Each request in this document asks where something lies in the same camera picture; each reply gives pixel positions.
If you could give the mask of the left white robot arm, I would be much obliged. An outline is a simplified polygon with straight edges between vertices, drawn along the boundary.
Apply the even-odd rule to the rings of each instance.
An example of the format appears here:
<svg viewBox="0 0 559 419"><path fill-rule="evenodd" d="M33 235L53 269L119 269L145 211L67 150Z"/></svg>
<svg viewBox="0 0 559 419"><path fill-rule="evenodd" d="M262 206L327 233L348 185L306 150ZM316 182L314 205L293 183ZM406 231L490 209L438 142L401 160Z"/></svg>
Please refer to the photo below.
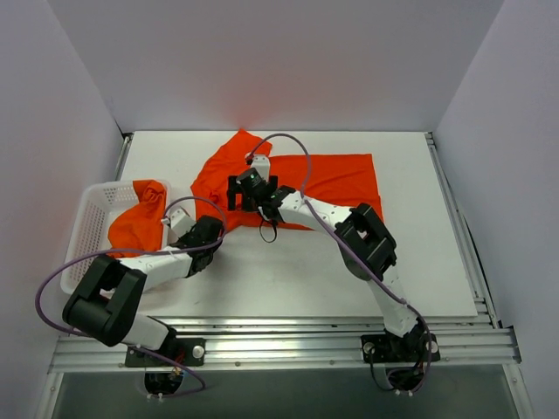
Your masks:
<svg viewBox="0 0 559 419"><path fill-rule="evenodd" d="M139 314L142 294L165 282L186 279L213 260L224 234L223 222L201 216L157 256L93 259L62 312L63 321L108 347L124 343L145 348L145 356L166 366L178 350L176 330Z"/></svg>

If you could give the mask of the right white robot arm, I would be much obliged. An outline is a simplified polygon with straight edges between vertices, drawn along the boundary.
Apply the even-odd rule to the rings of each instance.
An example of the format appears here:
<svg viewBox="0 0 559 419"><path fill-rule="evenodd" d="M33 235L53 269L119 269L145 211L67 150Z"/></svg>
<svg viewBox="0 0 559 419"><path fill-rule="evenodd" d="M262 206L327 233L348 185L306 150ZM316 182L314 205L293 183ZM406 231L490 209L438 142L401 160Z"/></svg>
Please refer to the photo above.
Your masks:
<svg viewBox="0 0 559 419"><path fill-rule="evenodd" d="M280 186L255 168L228 177L227 209L255 213L276 228L293 224L322 232L334 239L349 272L372 291L389 335L388 349L398 360L408 360L427 334L424 320L411 307L398 278L397 243L387 227L366 203L338 206Z"/></svg>

